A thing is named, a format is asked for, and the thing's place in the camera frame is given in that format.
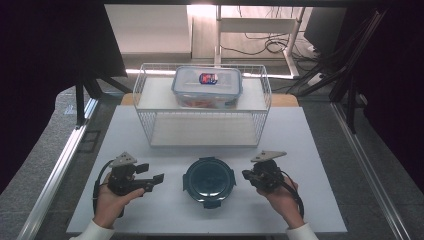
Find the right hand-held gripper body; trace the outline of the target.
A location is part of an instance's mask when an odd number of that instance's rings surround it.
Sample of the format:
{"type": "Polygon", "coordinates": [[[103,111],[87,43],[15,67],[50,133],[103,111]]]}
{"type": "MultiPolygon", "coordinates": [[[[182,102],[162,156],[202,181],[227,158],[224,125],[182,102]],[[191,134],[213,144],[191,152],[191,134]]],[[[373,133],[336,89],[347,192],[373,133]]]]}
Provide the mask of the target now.
{"type": "Polygon", "coordinates": [[[252,159],[255,176],[251,179],[261,181],[264,192],[273,192],[282,185],[284,177],[281,169],[277,166],[275,158],[285,156],[285,151],[265,151],[263,150],[252,159]]]}

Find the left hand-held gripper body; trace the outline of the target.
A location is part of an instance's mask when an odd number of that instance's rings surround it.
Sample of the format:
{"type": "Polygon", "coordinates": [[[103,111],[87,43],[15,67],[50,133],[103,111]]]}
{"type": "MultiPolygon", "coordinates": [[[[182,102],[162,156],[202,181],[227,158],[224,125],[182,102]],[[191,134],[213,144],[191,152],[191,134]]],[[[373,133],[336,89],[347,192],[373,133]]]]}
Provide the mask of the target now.
{"type": "Polygon", "coordinates": [[[123,152],[117,156],[110,164],[111,173],[108,180],[108,188],[118,196],[124,196],[128,193],[144,188],[144,180],[135,180],[135,168],[137,159],[128,152],[123,152]]]}

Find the dark blue round food container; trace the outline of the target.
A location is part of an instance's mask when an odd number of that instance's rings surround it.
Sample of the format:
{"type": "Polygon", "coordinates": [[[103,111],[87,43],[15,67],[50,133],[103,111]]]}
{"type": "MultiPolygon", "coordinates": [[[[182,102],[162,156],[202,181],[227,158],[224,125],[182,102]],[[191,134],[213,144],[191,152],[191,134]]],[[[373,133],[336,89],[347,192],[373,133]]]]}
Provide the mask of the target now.
{"type": "Polygon", "coordinates": [[[183,190],[205,209],[222,205],[236,186],[234,171],[216,157],[203,157],[183,175],[183,190]]]}

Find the white wire shelf rack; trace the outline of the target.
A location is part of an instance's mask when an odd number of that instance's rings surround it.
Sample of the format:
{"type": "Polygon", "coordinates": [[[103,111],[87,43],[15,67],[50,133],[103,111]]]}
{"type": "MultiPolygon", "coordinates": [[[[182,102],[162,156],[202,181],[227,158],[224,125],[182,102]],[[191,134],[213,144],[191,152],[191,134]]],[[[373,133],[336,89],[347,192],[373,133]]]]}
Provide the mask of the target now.
{"type": "Polygon", "coordinates": [[[259,144],[272,103],[263,65],[165,64],[141,66],[133,89],[133,104],[150,145],[247,146],[259,144]],[[181,107],[171,90],[178,67],[235,68],[243,93],[229,109],[181,107]]]}

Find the clear rectangular food container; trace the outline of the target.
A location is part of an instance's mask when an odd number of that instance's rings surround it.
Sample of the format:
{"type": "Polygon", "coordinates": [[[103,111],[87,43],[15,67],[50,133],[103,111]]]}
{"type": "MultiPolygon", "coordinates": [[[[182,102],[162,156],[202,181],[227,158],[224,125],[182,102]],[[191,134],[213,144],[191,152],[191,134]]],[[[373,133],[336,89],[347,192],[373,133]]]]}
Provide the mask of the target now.
{"type": "Polygon", "coordinates": [[[171,90],[181,107],[234,108],[243,93],[242,75],[235,68],[181,66],[171,90]]]}

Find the person's left hand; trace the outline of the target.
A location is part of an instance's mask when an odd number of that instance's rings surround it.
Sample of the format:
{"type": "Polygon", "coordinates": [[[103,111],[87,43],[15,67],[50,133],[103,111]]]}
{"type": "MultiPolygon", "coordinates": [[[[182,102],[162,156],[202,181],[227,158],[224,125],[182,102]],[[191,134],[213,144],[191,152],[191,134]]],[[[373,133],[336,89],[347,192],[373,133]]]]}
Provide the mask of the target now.
{"type": "Polygon", "coordinates": [[[145,193],[143,188],[136,189],[124,196],[114,194],[109,188],[109,177],[107,174],[100,185],[97,198],[96,211],[93,222],[106,229],[112,229],[115,220],[119,217],[122,210],[132,200],[142,197],[145,193]]]}

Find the person's right hand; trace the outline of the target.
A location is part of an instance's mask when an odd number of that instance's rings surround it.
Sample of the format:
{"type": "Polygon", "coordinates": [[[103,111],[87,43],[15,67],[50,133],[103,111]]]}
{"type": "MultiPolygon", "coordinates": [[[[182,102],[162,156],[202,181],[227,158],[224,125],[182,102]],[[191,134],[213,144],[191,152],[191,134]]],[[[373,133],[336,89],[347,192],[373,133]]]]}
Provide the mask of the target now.
{"type": "Polygon", "coordinates": [[[268,200],[271,207],[285,220],[290,229],[296,229],[305,224],[298,204],[286,188],[276,188],[272,193],[257,189],[257,193],[268,200]]]}

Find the black tripod stand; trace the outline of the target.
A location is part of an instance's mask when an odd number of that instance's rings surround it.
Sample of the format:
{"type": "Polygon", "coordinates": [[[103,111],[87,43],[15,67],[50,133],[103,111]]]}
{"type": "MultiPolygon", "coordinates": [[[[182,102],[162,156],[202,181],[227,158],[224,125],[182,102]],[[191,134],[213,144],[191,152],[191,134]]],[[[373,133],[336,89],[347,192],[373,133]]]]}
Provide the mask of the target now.
{"type": "Polygon", "coordinates": [[[86,115],[88,110],[84,105],[84,92],[87,92],[91,99],[98,100],[103,96],[103,90],[98,83],[98,79],[109,84],[110,86],[116,88],[122,93],[130,93],[131,89],[124,84],[118,82],[110,76],[105,75],[104,73],[91,71],[84,72],[81,77],[78,78],[75,85],[76,90],[76,112],[77,112],[77,121],[76,128],[81,128],[87,121],[86,115]]]}

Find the black metal stand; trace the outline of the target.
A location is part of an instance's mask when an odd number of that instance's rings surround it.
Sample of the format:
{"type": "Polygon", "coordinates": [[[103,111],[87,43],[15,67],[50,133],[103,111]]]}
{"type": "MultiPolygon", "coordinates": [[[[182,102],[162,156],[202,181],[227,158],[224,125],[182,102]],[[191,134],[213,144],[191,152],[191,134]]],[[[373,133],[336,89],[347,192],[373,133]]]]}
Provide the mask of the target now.
{"type": "Polygon", "coordinates": [[[353,134],[356,133],[354,119],[357,95],[357,86],[353,75],[354,68],[357,66],[360,57],[363,55],[386,12],[387,9],[383,7],[371,8],[368,16],[358,24],[347,41],[311,70],[312,73],[317,73],[319,70],[329,70],[332,67],[331,72],[318,83],[295,93],[296,97],[308,96],[330,83],[334,83],[328,98],[332,103],[337,103],[343,97],[347,97],[345,123],[353,134]]]}

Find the dark curtain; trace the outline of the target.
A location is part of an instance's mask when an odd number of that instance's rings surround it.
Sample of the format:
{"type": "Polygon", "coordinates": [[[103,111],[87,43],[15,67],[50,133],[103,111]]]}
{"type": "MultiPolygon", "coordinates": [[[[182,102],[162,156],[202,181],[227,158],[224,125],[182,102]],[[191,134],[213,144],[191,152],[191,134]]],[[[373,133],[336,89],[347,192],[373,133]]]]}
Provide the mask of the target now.
{"type": "Polygon", "coordinates": [[[125,74],[102,0],[0,0],[0,194],[48,125],[60,92],[125,74]]]}
{"type": "Polygon", "coordinates": [[[371,126],[424,192],[424,0],[391,0],[354,78],[371,126]]]}

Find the white cabinet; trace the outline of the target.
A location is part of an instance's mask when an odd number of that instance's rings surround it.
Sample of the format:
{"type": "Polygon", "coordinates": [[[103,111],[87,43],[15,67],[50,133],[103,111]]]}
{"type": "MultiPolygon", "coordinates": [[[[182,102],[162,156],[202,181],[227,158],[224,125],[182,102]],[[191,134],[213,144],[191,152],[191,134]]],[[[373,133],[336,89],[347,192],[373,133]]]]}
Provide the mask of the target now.
{"type": "Polygon", "coordinates": [[[191,52],[192,21],[186,5],[105,5],[124,54],[191,52]]]}

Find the black monitor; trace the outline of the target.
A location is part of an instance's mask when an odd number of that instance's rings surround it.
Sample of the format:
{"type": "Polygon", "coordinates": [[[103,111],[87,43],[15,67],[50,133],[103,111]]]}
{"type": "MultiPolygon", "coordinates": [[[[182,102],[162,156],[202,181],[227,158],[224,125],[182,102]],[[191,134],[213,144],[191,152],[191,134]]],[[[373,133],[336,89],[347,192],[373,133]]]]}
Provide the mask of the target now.
{"type": "Polygon", "coordinates": [[[346,9],[314,7],[304,37],[323,55],[335,51],[346,9]]]}

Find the aluminium rail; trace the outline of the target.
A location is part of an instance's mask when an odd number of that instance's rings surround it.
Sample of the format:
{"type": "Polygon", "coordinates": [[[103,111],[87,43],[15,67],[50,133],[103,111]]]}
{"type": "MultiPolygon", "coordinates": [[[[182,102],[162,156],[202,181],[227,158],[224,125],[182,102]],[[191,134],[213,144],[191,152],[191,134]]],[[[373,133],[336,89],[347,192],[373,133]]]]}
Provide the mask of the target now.
{"type": "Polygon", "coordinates": [[[396,240],[412,240],[395,204],[386,192],[357,135],[349,128],[347,116],[338,103],[330,104],[337,121],[396,240]]]}
{"type": "Polygon", "coordinates": [[[71,135],[68,138],[64,149],[62,150],[49,178],[47,179],[16,240],[35,239],[71,164],[78,145],[80,144],[81,139],[86,132],[87,125],[90,122],[90,119],[95,112],[97,105],[98,100],[92,98],[90,98],[88,102],[83,105],[84,110],[82,123],[71,132],[71,135]]]}

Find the white desk frame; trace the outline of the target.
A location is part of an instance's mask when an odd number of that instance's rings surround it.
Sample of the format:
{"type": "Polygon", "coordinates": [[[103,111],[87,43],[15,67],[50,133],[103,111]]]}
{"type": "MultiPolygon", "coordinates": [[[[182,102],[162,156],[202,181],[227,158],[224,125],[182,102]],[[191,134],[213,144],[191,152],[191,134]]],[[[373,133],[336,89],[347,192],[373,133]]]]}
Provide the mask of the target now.
{"type": "Polygon", "coordinates": [[[283,55],[289,69],[288,75],[283,79],[295,79],[299,72],[293,60],[293,47],[295,45],[299,29],[302,24],[306,8],[301,7],[295,18],[224,18],[222,17],[222,6],[216,6],[216,44],[214,53],[214,64],[220,64],[222,58],[221,34],[222,33],[270,33],[288,34],[288,43],[283,49],[283,55]]]}

